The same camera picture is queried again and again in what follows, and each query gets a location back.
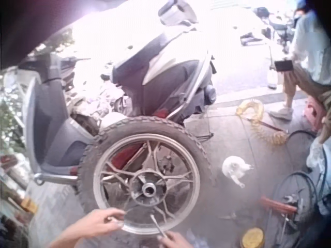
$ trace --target scooter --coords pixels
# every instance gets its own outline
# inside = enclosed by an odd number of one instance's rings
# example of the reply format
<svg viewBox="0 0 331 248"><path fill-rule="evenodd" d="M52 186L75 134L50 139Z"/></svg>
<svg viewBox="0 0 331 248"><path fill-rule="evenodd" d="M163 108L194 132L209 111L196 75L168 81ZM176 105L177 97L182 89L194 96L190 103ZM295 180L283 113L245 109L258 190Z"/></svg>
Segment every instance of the scooter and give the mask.
<svg viewBox="0 0 331 248"><path fill-rule="evenodd" d="M29 57L18 68L35 72L23 106L27 154L38 185L74 185L86 212L125 209L124 231L152 235L186 219L213 179L206 152L184 120L216 101L212 55L185 1L168 1L165 31L113 63L111 81L132 99L130 117L110 112L95 136L68 113L62 59Z"/></svg>

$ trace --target silver rim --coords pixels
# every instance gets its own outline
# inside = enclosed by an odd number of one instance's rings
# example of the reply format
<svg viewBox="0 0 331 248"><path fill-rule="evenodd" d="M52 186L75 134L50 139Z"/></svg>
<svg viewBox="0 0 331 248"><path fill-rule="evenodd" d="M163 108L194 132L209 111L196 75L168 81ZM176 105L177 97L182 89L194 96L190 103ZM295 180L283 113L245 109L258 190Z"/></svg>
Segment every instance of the silver rim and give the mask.
<svg viewBox="0 0 331 248"><path fill-rule="evenodd" d="M128 145L144 143L141 148L148 150L148 155L142 163L142 168L136 172L130 172L127 165L122 169L116 169L109 161L114 155ZM179 175L165 175L160 171L157 152L160 147L167 147L176 153L184 162L186 173ZM162 230L169 230L182 222L192 211L197 203L200 191L200 175L196 162L190 152L177 141L159 134L137 134L126 137L112 145L99 159L93 176L93 192L99 208L111 207L104 196L105 184L120 184L123 193L127 193L124 208L128 203L136 207L144 207L153 214L158 214ZM170 212L167 207L167 196L171 190L177 187L186 187L190 190L186 200L177 212ZM135 223L129 220L124 221L123 230L139 235L152 235L159 233L152 220L149 223Z"/></svg>

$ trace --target motorcycle wheel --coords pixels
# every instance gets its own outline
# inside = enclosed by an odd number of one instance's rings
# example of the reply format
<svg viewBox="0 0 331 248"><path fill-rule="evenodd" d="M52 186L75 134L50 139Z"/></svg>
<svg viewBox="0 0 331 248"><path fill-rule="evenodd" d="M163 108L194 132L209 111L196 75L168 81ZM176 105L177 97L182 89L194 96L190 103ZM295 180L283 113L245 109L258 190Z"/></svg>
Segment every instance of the motorcycle wheel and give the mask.
<svg viewBox="0 0 331 248"><path fill-rule="evenodd" d="M122 148L142 142L145 159L123 169L114 166ZM164 146L170 149L165 156L168 160L171 153L178 155L172 172L160 166L158 153ZM178 165L178 158L184 160L187 172ZM211 185L210 179L207 154L194 135L172 121L140 116L119 121L95 137L79 165L78 189L86 212L122 208L127 211L124 231L153 235L159 231L150 214L155 215L162 230L179 225L200 203L205 204L199 192ZM112 189L109 198L104 185Z"/></svg>

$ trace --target person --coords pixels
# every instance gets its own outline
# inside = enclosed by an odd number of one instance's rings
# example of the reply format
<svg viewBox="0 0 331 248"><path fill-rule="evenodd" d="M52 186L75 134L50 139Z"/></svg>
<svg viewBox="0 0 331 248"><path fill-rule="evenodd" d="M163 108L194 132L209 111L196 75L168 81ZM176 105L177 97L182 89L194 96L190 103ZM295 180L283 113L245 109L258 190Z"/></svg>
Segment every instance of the person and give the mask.
<svg viewBox="0 0 331 248"><path fill-rule="evenodd" d="M293 116L296 86L315 99L331 90L330 39L315 12L302 2L300 4L300 10L305 14L297 21L290 47L293 70L282 73L285 104L269 112L272 117L288 121Z"/></svg>
<svg viewBox="0 0 331 248"><path fill-rule="evenodd" d="M125 214L125 211L116 208L96 209L65 229L50 243L49 248L74 248L82 238L120 230L124 225ZM105 221L109 217L113 217L113 220ZM166 234L167 237L157 236L164 248L193 248L181 234L172 231L167 231Z"/></svg>

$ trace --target sidewalk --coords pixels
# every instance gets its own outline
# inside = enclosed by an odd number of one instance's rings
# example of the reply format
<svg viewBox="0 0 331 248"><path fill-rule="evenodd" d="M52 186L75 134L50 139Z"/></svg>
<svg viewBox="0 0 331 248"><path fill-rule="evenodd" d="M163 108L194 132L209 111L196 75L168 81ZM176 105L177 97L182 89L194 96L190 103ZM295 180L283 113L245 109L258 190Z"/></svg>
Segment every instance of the sidewalk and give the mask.
<svg viewBox="0 0 331 248"><path fill-rule="evenodd" d="M267 104L265 112L280 105L279 102ZM221 220L219 217L253 205L261 195L270 196L274 186L285 175L306 164L312 139L298 135L283 146L266 144L252 133L249 122L241 121L234 115L236 107L219 106L211 106L206 114L196 116L186 123L187 129L196 136L208 134L209 129L215 134L202 144L212 164L213 175L218 179L216 188L203 192L206 204L201 209L200 216L192 217L196 222L192 230L194 234L206 238L211 248L230 248L241 229L233 221ZM290 123L272 120L266 113L263 121L290 132L308 130L310 125L302 116L305 99L295 100L293 107L294 118ZM253 173L242 180L246 185L244 189L221 172L222 163L228 156L239 156L255 166ZM297 188L298 182L288 186L291 187ZM39 211L30 226L31 247L45 247L63 229L83 216L78 197L69 186L45 183L38 187L32 182L29 192L39 204ZM86 240L79 248L154 247L142 245L141 242L142 237L121 232L109 237Z"/></svg>

